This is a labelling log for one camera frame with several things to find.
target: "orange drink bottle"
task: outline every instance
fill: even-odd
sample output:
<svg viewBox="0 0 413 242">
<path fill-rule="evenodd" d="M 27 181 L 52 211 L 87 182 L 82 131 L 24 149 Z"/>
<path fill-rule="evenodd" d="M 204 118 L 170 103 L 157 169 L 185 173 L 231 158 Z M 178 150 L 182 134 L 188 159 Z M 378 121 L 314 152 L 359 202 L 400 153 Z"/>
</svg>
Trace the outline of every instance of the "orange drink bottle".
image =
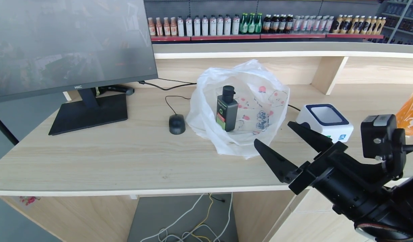
<svg viewBox="0 0 413 242">
<path fill-rule="evenodd" d="M 413 135 L 413 94 L 396 113 L 396 123 L 398 128 L 405 129 L 406 136 Z"/>
</svg>

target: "floor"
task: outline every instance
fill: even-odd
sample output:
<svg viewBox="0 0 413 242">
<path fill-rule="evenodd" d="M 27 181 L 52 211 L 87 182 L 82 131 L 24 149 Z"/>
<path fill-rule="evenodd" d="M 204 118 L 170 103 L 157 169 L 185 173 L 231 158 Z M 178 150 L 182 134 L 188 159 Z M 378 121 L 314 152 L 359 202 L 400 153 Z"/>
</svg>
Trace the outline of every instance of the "floor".
<svg viewBox="0 0 413 242">
<path fill-rule="evenodd" d="M 19 139 L 23 139 L 28 133 L 38 126 L 43 120 L 55 112 L 65 97 L 62 93 L 42 95 L 21 100 L 0 103 L 0 119 L 9 130 Z M 0 132 L 0 158 L 2 158 L 13 145 Z M 225 203 L 214 201 L 209 219 L 206 223 L 216 234 L 221 233 L 227 222 L 230 196 L 216 195 L 217 198 L 224 198 Z M 134 218 L 135 224 L 142 224 L 142 228 L 135 229 L 134 236 L 130 242 L 137 242 L 140 239 L 154 235 L 167 224 L 172 223 L 178 214 L 183 214 L 189 210 L 199 196 L 188 197 L 161 197 L 161 198 L 141 198 Z M 170 233 L 182 234 L 184 231 L 192 229 L 206 216 L 210 200 L 204 196 L 196 208 L 188 213 L 176 226 L 169 230 Z M 213 235 L 208 231 L 199 229 L 197 235 L 207 236 L 213 239 Z M 222 242 L 237 242 L 236 226 L 231 211 L 231 221 L 226 232 L 223 234 Z M 0 199 L 0 242 L 59 242 L 60 240 L 47 231 L 34 224 L 20 213 L 15 211 Z M 145 242 L 156 242 L 157 239 L 149 239 Z M 167 242 L 175 242 L 176 239 L 168 239 Z M 198 241 L 188 238 L 187 242 Z"/>
</svg>

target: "white plastic bag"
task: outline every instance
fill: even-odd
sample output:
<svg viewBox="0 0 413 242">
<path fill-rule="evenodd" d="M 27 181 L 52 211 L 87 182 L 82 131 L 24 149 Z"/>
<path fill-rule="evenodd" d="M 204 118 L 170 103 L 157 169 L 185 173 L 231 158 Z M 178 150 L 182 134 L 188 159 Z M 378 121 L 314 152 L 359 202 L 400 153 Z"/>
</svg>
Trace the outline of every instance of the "white plastic bag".
<svg viewBox="0 0 413 242">
<path fill-rule="evenodd" d="M 226 132 L 216 123 L 217 96 L 223 86 L 235 87 L 238 101 L 236 126 Z M 290 90 L 257 60 L 233 69 L 209 68 L 197 80 L 190 100 L 188 125 L 197 135 L 210 139 L 222 155 L 259 155 L 254 139 L 269 145 L 283 123 Z"/>
</svg>

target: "yellow cable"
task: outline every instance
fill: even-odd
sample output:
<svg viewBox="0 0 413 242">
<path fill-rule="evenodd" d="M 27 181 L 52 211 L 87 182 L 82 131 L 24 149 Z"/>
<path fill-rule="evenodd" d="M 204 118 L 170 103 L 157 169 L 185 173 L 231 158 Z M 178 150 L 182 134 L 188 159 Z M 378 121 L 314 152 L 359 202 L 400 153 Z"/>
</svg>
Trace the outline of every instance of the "yellow cable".
<svg viewBox="0 0 413 242">
<path fill-rule="evenodd" d="M 202 220 L 202 222 L 200 222 L 198 225 L 196 225 L 196 227 L 194 227 L 195 229 L 196 229 L 197 227 L 199 227 L 200 225 L 202 225 L 202 224 L 208 219 L 208 216 L 210 215 L 211 206 L 212 206 L 213 203 L 214 203 L 214 200 L 211 198 L 211 196 L 212 196 L 212 193 L 210 193 L 211 203 L 210 203 L 210 207 L 208 208 L 208 213 L 206 214 L 207 217 L 206 217 L 204 220 Z M 211 240 L 208 239 L 207 237 L 204 237 L 204 236 L 196 236 L 194 233 L 192 233 L 191 235 L 193 235 L 193 236 L 196 237 L 196 238 L 203 238 L 203 239 L 208 240 L 208 242 L 211 242 Z"/>
</svg>

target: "monitor screen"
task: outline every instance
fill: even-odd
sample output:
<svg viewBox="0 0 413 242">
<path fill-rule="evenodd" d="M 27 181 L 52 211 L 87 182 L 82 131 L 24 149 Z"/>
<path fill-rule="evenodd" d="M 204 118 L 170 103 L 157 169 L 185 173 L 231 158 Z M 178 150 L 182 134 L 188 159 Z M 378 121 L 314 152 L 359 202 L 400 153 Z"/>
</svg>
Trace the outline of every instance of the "monitor screen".
<svg viewBox="0 0 413 242">
<path fill-rule="evenodd" d="M 143 0 L 0 0 L 0 102 L 154 78 Z"/>
</svg>

